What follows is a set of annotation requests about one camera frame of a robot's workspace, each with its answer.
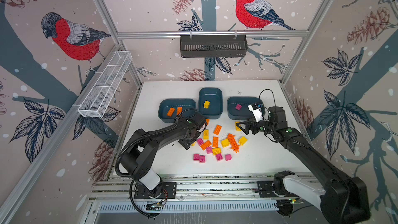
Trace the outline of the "orange long lego diagonal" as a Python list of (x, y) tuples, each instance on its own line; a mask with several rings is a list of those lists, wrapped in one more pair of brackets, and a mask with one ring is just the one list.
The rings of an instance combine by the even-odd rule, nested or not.
[(206, 150), (208, 147), (212, 146), (212, 142), (210, 142), (209, 140), (207, 140), (205, 143), (203, 143), (200, 147), (202, 148), (202, 150)]

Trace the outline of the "pink lego top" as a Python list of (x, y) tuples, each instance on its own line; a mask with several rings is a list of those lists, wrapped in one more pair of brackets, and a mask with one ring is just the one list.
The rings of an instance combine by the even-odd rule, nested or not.
[(238, 111), (240, 111), (241, 108), (242, 108), (242, 106), (241, 106), (240, 104), (237, 104), (235, 108), (236, 108)]

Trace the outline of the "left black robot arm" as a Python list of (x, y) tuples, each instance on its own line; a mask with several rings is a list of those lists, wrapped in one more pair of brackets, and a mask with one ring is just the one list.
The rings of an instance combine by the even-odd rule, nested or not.
[(197, 109), (190, 108), (178, 114), (173, 124), (165, 128), (149, 132), (139, 129), (117, 156), (115, 172), (141, 183), (148, 194), (156, 198), (163, 191), (163, 181), (152, 169), (158, 150), (175, 141), (188, 150), (206, 127), (206, 118)]

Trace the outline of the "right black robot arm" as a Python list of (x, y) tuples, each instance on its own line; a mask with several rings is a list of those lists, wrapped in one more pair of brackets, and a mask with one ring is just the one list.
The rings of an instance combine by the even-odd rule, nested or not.
[(288, 126), (282, 107), (273, 106), (264, 118), (261, 106), (252, 104), (254, 117), (236, 123), (245, 134), (270, 134), (274, 142), (294, 154), (317, 178), (310, 183), (291, 171), (276, 173), (273, 180), (275, 195), (296, 195), (317, 209), (330, 224), (357, 224), (371, 217), (366, 184), (358, 177), (350, 177), (316, 151), (297, 129)]

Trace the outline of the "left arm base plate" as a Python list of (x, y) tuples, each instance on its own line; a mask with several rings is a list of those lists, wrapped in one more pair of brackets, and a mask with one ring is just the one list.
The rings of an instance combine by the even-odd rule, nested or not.
[(175, 199), (177, 191), (176, 182), (160, 182), (153, 190), (149, 190), (143, 184), (138, 184), (132, 189), (134, 199), (156, 200), (156, 199)]

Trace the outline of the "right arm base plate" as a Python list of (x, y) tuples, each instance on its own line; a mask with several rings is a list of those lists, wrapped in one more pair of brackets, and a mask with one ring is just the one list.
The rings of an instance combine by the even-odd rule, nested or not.
[(257, 181), (257, 186), (260, 198), (298, 198), (297, 195), (286, 191), (284, 186), (270, 180)]

